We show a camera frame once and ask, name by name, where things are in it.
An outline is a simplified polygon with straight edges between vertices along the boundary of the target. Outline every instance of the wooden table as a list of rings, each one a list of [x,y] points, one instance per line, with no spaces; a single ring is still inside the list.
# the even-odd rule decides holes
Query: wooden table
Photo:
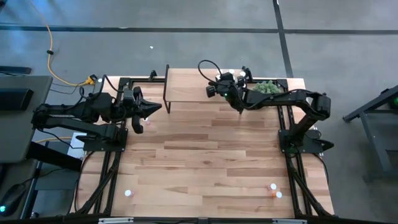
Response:
[[[109,79],[117,86],[119,78]],[[288,83],[290,90],[305,88],[301,78],[290,78]],[[163,104],[162,83],[138,85],[146,100]],[[205,92],[204,86],[190,89],[197,94]],[[109,85],[104,91],[116,96]],[[168,100],[175,99],[168,92]],[[149,118],[150,125],[143,124],[143,134],[135,134],[128,124],[128,144],[119,166],[112,216],[294,217],[285,157],[279,151],[276,108],[244,111],[240,116],[227,103],[206,100],[176,100],[170,114],[163,106]],[[293,111],[296,121],[304,115],[299,108]],[[78,190],[79,208],[98,185],[103,157],[104,153],[96,152],[86,164]],[[303,154],[303,164],[309,189],[333,213],[322,163],[311,154]],[[283,193],[282,198],[271,197],[267,189],[271,183]],[[297,189],[304,212],[302,192]],[[125,190],[135,195],[126,197]]]

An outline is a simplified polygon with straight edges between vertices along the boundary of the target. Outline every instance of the yellow cable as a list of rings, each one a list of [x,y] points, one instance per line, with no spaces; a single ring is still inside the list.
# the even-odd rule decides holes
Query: yellow cable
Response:
[[[47,22],[45,21],[44,16],[43,16],[43,15],[40,13],[40,11],[36,8],[36,6],[35,6],[35,4],[32,2],[32,0],[30,0],[30,3],[31,3],[31,5],[33,6],[33,8],[36,10],[36,12],[40,15],[40,17],[41,17],[42,20],[43,20],[44,25],[46,26],[47,30],[49,31],[49,34],[50,34],[50,49],[49,49],[49,50],[52,51],[53,40],[52,40],[52,33],[51,33],[51,30],[50,30],[50,27],[49,27],[49,25],[47,25]],[[60,80],[61,82],[65,83],[65,84],[68,84],[68,85],[71,85],[71,86],[86,85],[86,83],[81,83],[81,84],[70,83],[70,82],[67,82],[67,81],[63,80],[62,78],[58,77],[58,76],[54,73],[54,71],[51,69],[51,66],[50,66],[50,58],[51,58],[51,55],[49,54],[49,57],[48,57],[48,59],[47,59],[47,68],[48,68],[49,72],[50,72],[55,78],[57,78],[58,80]]]
[[[72,139],[72,137],[60,137],[60,139]],[[45,142],[45,141],[54,141],[54,140],[58,140],[58,139],[57,138],[42,139],[42,140],[36,141],[36,143],[41,143],[41,142]]]

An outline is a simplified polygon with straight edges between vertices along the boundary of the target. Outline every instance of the black floor line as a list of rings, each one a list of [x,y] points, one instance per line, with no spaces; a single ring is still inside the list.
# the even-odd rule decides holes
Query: black floor line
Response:
[[[285,34],[398,35],[398,30],[284,29]]]
[[[0,30],[47,31],[42,26],[0,25]],[[251,28],[150,28],[150,27],[68,27],[50,26],[52,32],[171,32],[171,33],[243,33],[277,34],[278,29]]]
[[[279,30],[280,47],[282,49],[282,56],[284,59],[286,77],[293,78],[292,64],[290,63],[289,51],[287,50],[286,37],[285,37],[285,33],[284,33],[284,25],[282,23],[282,16],[280,14],[278,0],[273,0],[272,2],[274,3],[276,24],[277,24],[278,30]]]

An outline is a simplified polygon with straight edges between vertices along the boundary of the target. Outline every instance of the power cord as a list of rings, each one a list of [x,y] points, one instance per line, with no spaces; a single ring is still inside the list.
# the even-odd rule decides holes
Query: power cord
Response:
[[[82,98],[86,99],[86,100],[95,100],[97,99],[97,97],[100,95],[100,93],[102,93],[102,90],[104,88],[104,83],[105,80],[109,83],[109,85],[111,86],[111,88],[116,91],[117,93],[124,93],[123,91],[119,91],[117,90],[111,83],[111,81],[109,80],[107,75],[103,75],[103,81],[101,83],[101,87],[99,88],[98,92],[96,93],[90,93],[88,96],[85,96],[85,92],[84,92],[84,88],[81,86],[79,89],[79,94]]]
[[[43,14],[36,8],[36,6],[35,6],[35,4],[33,3],[32,0],[30,0],[30,3],[31,3],[31,5],[33,6],[33,8],[35,9],[35,11],[36,11],[36,12],[39,14],[39,16],[41,17],[41,19],[42,19],[42,21],[43,21],[43,24],[46,26],[46,28],[47,28],[47,30],[48,30],[48,32],[49,32],[49,35],[50,35],[50,49],[47,50],[47,53],[48,53],[48,55],[49,55],[49,56],[47,57],[47,69],[49,70],[49,72],[50,72],[56,79],[60,80],[61,82],[65,83],[65,84],[67,84],[67,85],[71,85],[71,86],[82,86],[82,85],[84,85],[84,84],[87,84],[87,85],[90,84],[90,83],[92,82],[92,80],[90,80],[90,78],[88,78],[86,81],[84,81],[84,84],[81,84],[81,83],[74,84],[74,83],[67,82],[67,81],[65,81],[64,79],[62,79],[62,78],[60,78],[59,76],[57,76],[57,75],[54,73],[54,71],[51,69],[51,56],[54,54],[54,52],[53,52],[53,50],[52,50],[52,47],[53,47],[52,33],[51,33],[50,27],[49,27],[49,25],[47,24],[47,22],[46,22],[46,20],[45,20],[45,18],[44,18],[44,16],[43,16]]]
[[[58,137],[59,139],[72,139],[72,137]],[[42,143],[42,142],[46,142],[46,141],[54,141],[54,140],[58,140],[57,138],[48,138],[48,139],[41,139],[38,141],[35,141],[36,143]]]
[[[50,172],[48,172],[48,173],[46,173],[46,174],[34,176],[34,177],[32,177],[32,178],[29,178],[29,179],[23,181],[22,183],[20,183],[20,185],[25,184],[26,182],[28,182],[28,181],[30,181],[30,180],[33,180],[33,179],[38,179],[38,178],[41,178],[41,177],[45,177],[46,175],[49,175],[49,174],[51,174],[52,172],[55,172],[55,171],[58,171],[58,170],[63,170],[63,169],[65,169],[65,168],[54,169],[54,170],[51,170]]]
[[[201,61],[198,63],[198,71],[199,71],[200,75],[203,76],[203,78],[206,78],[209,82],[214,83],[214,84],[217,84],[217,85],[228,86],[228,85],[225,85],[225,84],[217,83],[217,82],[215,82],[214,80],[209,79],[205,74],[203,74],[203,72],[201,72],[201,69],[200,69],[200,64],[202,64],[203,62],[212,63],[212,64],[217,68],[218,73],[219,73],[220,75],[222,74],[222,73],[221,73],[221,69],[219,68],[219,66],[218,66],[216,63],[212,62],[211,60],[201,60]]]
[[[64,141],[64,140],[62,140],[62,139],[60,139],[58,136],[56,136],[55,134],[53,134],[53,133],[50,133],[50,132],[46,132],[46,131],[43,131],[43,130],[40,130],[40,129],[38,129],[38,131],[40,131],[40,132],[42,132],[42,133],[45,133],[45,134],[49,134],[49,135],[52,135],[52,136],[54,136],[54,137],[56,137],[60,142],[62,142],[62,143],[65,143],[65,144],[67,144],[71,149],[82,149],[82,147],[73,147],[73,146],[71,146],[69,143],[67,143],[66,141]]]
[[[90,158],[90,156],[91,156],[93,153],[94,153],[94,151],[90,152],[90,153],[86,156],[86,159],[85,159],[85,160],[83,161],[83,163],[81,164],[80,174],[79,174],[79,176],[78,176],[78,178],[77,178],[77,180],[76,180],[75,197],[74,197],[74,200],[73,200],[73,206],[74,206],[74,208],[75,208],[75,212],[78,210],[78,209],[77,209],[77,205],[76,205],[76,201],[77,201],[77,194],[78,194],[78,189],[79,189],[80,177],[81,177],[81,175],[82,175],[82,173],[83,173],[83,169],[84,169],[84,167],[85,167],[85,164],[86,164],[87,160]],[[71,210],[71,209],[72,209],[72,204],[70,205],[70,208],[69,208],[69,211],[68,211],[67,214],[70,213],[70,210]]]
[[[50,89],[50,91],[54,91],[54,92],[56,92],[56,93],[62,93],[62,94],[72,95],[72,94],[74,94],[74,92],[76,91],[76,89],[77,89],[77,87],[78,87],[79,85],[77,85],[77,86],[68,86],[68,87],[73,87],[73,91],[70,92],[70,93],[62,92],[62,91],[58,91],[58,90],[53,90],[53,89]]]
[[[329,173],[328,173],[328,168],[326,167],[325,161],[316,153],[313,153],[315,157],[317,157],[323,164],[323,167],[325,168],[325,174],[326,174],[326,181],[328,182],[329,185]]]

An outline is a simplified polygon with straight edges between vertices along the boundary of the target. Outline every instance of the black bracket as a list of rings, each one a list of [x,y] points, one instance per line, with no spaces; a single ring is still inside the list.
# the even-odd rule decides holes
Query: black bracket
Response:
[[[251,71],[249,68],[242,66],[242,71],[246,73],[246,79],[251,83],[253,82],[253,76],[251,75]]]
[[[149,75],[149,81],[152,82],[155,76],[157,76],[156,71],[152,70]]]
[[[287,79],[277,79],[276,83],[279,84],[281,87],[288,89]]]
[[[127,85],[129,83],[129,81],[130,81],[130,78],[120,78],[119,79],[119,87],[123,87],[123,86]]]
[[[120,129],[118,140],[116,142],[103,142],[102,139],[95,136],[77,136],[76,138],[85,143],[84,151],[96,152],[123,152],[126,148],[128,129]]]
[[[280,151],[282,153],[321,153],[333,147],[333,143],[319,139],[318,130],[308,130],[303,139],[303,146],[296,147],[290,143],[289,130],[279,130],[278,132]]]

